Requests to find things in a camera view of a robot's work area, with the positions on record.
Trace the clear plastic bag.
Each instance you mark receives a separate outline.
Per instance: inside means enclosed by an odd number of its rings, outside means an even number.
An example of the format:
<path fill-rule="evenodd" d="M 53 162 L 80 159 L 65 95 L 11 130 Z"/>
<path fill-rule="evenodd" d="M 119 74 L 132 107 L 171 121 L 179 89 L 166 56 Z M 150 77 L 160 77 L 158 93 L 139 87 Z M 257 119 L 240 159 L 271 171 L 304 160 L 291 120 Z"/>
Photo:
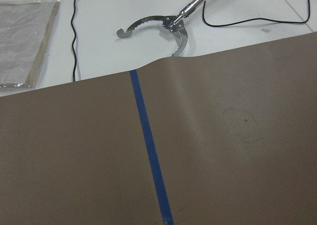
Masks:
<path fill-rule="evenodd" d="M 60 4 L 60 0 L 1 2 L 1 88 L 33 88 L 36 85 Z"/>

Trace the metal reacher grabber tool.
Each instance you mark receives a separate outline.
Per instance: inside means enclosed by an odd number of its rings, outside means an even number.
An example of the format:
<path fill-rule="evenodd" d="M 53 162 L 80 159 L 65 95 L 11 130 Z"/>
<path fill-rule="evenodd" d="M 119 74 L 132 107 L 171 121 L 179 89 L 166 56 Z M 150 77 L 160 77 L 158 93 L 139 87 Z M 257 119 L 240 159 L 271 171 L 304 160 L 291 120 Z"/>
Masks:
<path fill-rule="evenodd" d="M 192 0 L 188 3 L 177 15 L 154 15 L 141 18 L 136 22 L 132 23 L 126 31 L 123 29 L 117 30 L 117 36 L 119 38 L 128 38 L 132 35 L 133 31 L 146 22 L 150 21 L 159 21 L 162 22 L 162 27 L 168 30 L 170 33 L 176 33 L 180 37 L 180 44 L 178 49 L 171 56 L 181 56 L 188 43 L 188 34 L 185 29 L 184 19 L 189 17 L 201 4 L 203 4 L 206 0 Z"/>

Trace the brown paper table cover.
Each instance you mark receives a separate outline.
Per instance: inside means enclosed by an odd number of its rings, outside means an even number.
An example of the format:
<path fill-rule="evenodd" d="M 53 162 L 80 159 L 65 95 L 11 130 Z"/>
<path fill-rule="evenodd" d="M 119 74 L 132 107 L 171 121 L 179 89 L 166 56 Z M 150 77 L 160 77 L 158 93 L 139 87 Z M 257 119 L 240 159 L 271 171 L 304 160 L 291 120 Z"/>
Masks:
<path fill-rule="evenodd" d="M 316 224 L 316 33 L 2 97 L 0 222 Z"/>

